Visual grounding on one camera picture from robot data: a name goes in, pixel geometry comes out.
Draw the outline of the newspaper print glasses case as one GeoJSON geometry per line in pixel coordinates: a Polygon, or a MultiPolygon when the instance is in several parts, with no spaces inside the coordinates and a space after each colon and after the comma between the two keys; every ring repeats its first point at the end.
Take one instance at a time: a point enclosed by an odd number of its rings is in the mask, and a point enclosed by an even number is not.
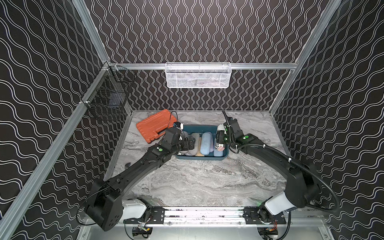
{"type": "Polygon", "coordinates": [[[225,149],[227,141],[227,130],[223,124],[218,125],[216,139],[215,139],[215,150],[222,152],[225,149]]]}

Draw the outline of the purple glasses case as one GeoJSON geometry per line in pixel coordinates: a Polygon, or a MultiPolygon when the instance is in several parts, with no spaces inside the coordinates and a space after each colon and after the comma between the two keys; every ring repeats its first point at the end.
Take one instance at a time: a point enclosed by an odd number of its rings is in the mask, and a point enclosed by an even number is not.
{"type": "Polygon", "coordinates": [[[209,134],[211,135],[210,153],[212,153],[215,150],[214,136],[211,132],[209,134]]]}

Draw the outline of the light blue glasses case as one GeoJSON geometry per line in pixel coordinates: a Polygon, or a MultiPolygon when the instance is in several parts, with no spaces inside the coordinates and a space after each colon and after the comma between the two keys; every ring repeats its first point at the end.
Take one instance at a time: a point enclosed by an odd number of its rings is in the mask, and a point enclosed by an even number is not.
{"type": "Polygon", "coordinates": [[[215,158],[220,158],[224,155],[224,152],[223,151],[218,151],[218,150],[214,150],[214,157],[215,158]]]}

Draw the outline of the tan fabric glasses case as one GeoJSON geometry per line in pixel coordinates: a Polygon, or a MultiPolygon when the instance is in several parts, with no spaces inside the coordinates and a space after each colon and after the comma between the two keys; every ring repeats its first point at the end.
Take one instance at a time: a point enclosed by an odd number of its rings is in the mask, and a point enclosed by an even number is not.
{"type": "Polygon", "coordinates": [[[204,157],[205,155],[203,155],[203,154],[201,153],[201,148],[198,148],[198,151],[197,151],[197,153],[196,153],[195,156],[196,156],[196,157],[204,157]]]}

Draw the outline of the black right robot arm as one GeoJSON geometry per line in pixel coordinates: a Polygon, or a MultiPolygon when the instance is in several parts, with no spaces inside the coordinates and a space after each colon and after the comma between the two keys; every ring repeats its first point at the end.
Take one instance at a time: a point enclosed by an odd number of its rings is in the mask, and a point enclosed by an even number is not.
{"type": "Polygon", "coordinates": [[[244,134],[237,119],[226,118],[223,127],[218,128],[217,143],[226,145],[234,154],[243,153],[255,157],[273,168],[286,179],[285,189],[265,200],[259,208],[262,221],[283,211],[292,211],[304,207],[326,213],[335,213],[340,209],[340,200],[332,188],[318,175],[311,163],[296,160],[281,151],[268,146],[252,134],[244,134]],[[325,208],[311,202],[328,190],[334,206],[325,208]]]}

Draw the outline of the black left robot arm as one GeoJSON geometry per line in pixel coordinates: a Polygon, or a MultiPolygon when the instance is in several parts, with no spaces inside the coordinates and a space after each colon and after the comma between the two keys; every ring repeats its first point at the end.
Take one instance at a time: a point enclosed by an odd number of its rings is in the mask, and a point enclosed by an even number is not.
{"type": "Polygon", "coordinates": [[[196,138],[183,132],[175,122],[163,138],[148,148],[131,167],[106,181],[93,183],[84,203],[85,213],[103,230],[111,230],[123,216],[123,196],[151,172],[160,168],[181,151],[195,149],[196,138]]]}

